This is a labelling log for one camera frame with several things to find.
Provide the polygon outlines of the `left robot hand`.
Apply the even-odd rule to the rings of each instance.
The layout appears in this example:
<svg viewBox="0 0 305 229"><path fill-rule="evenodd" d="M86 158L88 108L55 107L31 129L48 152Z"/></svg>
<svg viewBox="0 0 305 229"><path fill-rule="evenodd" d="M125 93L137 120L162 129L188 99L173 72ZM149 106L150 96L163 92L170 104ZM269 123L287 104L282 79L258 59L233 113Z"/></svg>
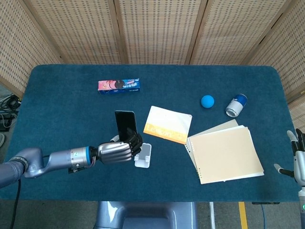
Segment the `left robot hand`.
<svg viewBox="0 0 305 229"><path fill-rule="evenodd" d="M98 146L97 158L103 164L121 163L132 160L141 152L142 136L127 128L127 139L120 142L108 142Z"/></svg>

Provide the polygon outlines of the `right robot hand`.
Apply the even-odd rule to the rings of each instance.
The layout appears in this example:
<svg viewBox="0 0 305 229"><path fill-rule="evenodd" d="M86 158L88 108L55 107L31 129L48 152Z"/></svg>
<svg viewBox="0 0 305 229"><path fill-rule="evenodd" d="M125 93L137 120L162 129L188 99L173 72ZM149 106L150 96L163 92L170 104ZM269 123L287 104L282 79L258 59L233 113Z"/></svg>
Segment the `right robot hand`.
<svg viewBox="0 0 305 229"><path fill-rule="evenodd" d="M292 131L288 130L287 135L291 141L291 147L294 157L294 170L290 171L282 168L279 164L274 164L278 173L292 177L296 183L304 187L305 186L305 134L300 130L295 130L297 137Z"/></svg>

